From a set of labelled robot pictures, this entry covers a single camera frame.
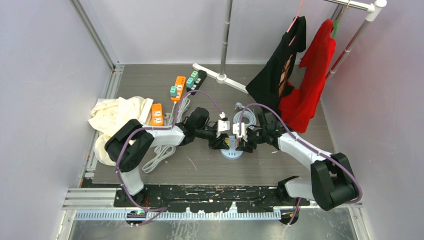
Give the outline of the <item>yellow adapter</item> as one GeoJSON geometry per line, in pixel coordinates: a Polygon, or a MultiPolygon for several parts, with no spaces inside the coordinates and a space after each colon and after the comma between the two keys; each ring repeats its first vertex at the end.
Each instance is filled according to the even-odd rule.
{"type": "Polygon", "coordinates": [[[231,145],[231,141],[230,141],[230,138],[229,138],[229,137],[225,138],[225,139],[224,139],[224,142],[225,142],[225,144],[226,144],[228,147],[230,147],[230,145],[231,145]]]}

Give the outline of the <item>round blue power socket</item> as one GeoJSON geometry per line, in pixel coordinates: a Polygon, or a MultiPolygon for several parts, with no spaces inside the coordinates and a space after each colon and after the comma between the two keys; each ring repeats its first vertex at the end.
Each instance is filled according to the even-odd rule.
{"type": "Polygon", "coordinates": [[[220,149],[219,151],[224,158],[226,158],[228,160],[237,160],[242,156],[243,151],[236,151],[236,140],[237,139],[233,135],[229,136],[229,139],[230,139],[229,149],[228,150],[220,149]]]}

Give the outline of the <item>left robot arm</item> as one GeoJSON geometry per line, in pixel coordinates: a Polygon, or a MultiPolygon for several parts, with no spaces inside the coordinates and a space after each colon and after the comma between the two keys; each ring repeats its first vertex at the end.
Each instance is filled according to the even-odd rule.
{"type": "Polygon", "coordinates": [[[138,207],[146,200],[139,165],[150,148],[185,146],[196,138],[207,140],[208,147],[213,150],[230,148],[225,139],[231,124],[225,113],[221,113],[219,120],[212,125],[209,119],[209,112],[202,107],[197,107],[190,116],[171,126],[147,126],[131,119],[105,143],[104,150],[115,162],[115,170],[127,191],[129,203],[138,207]]]}

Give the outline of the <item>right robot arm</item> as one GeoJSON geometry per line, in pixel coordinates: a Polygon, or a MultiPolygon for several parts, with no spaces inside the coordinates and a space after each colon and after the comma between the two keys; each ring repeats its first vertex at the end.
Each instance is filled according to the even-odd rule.
{"type": "Polygon", "coordinates": [[[360,200],[359,189],[347,156],[323,151],[289,129],[272,112],[258,114],[259,126],[243,122],[244,111],[233,118],[233,134],[240,139],[238,150],[251,153],[259,144],[269,144],[305,166],[310,179],[291,176],[278,182],[276,196],[283,205],[301,198],[316,202],[329,211],[360,200]]]}

